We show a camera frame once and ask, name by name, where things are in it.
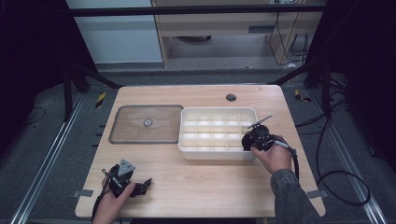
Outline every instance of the person's arm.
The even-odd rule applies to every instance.
[[[276,144],[268,151],[259,151],[255,147],[251,151],[272,175],[276,223],[323,223],[291,170],[290,153]]]
[[[106,179],[107,177],[102,181],[102,186],[106,183]],[[109,190],[108,185],[106,186],[106,191],[107,193],[103,196],[102,201],[99,202],[92,224],[113,223],[132,191],[134,191],[134,183],[130,183],[118,198]]]

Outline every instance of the white tray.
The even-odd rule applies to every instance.
[[[181,112],[178,147],[186,160],[254,159],[242,137],[257,122],[252,108],[190,107]]]

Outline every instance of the sleeve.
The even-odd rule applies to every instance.
[[[291,170],[278,170],[271,177],[275,194],[276,223],[324,223]]]

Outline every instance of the gray floor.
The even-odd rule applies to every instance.
[[[170,61],[166,68],[136,69],[129,73],[103,73],[104,76],[123,85],[181,85],[181,84],[230,84],[260,83],[273,81],[286,75],[292,68],[277,65],[263,36],[213,36],[209,41],[195,38],[174,38]],[[47,181],[37,194],[35,205],[28,217],[32,223],[72,223],[89,221],[76,217],[74,209],[77,198],[71,197],[75,189],[81,189],[100,140],[117,90],[111,90],[91,78],[88,93],[76,94],[82,103],[70,132],[68,133]],[[290,113],[296,124],[317,116],[320,111],[315,102],[297,100],[294,91],[300,90],[303,97],[315,99],[320,87],[305,90],[300,75],[282,86]],[[98,95],[105,91],[106,99],[101,108],[95,108]],[[334,95],[334,102],[342,100]],[[34,109],[20,134],[10,147],[12,154],[2,163],[0,171],[0,220],[8,220],[17,211],[46,159],[57,133],[63,125],[64,105],[62,86],[55,86],[37,95]],[[370,156],[359,126],[346,110],[347,105],[337,107],[332,113],[332,128],[324,134],[320,147],[319,168],[322,173],[346,169],[343,155],[338,152],[339,143],[334,133],[339,134],[353,163],[367,182],[374,199],[383,213],[385,222],[375,222],[367,215],[367,207],[351,206],[340,202],[332,195],[324,198],[327,213],[326,223],[396,223],[396,174],[382,158]],[[315,176],[318,132],[324,124],[320,120],[299,128],[305,154]],[[326,183],[343,197],[357,201],[353,179],[337,175]]]

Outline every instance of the hand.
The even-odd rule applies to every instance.
[[[268,151],[259,151],[255,147],[251,147],[250,150],[262,162],[270,174],[281,169],[291,170],[291,155],[282,146],[273,144]]]
[[[102,181],[102,186],[105,185],[107,176]],[[130,183],[122,192],[122,194],[116,198],[113,192],[107,192],[102,201],[99,202],[98,208],[96,210],[96,215],[93,219],[92,224],[110,224],[118,217],[120,211],[125,204],[126,200],[129,199],[132,191],[134,191],[134,183]]]

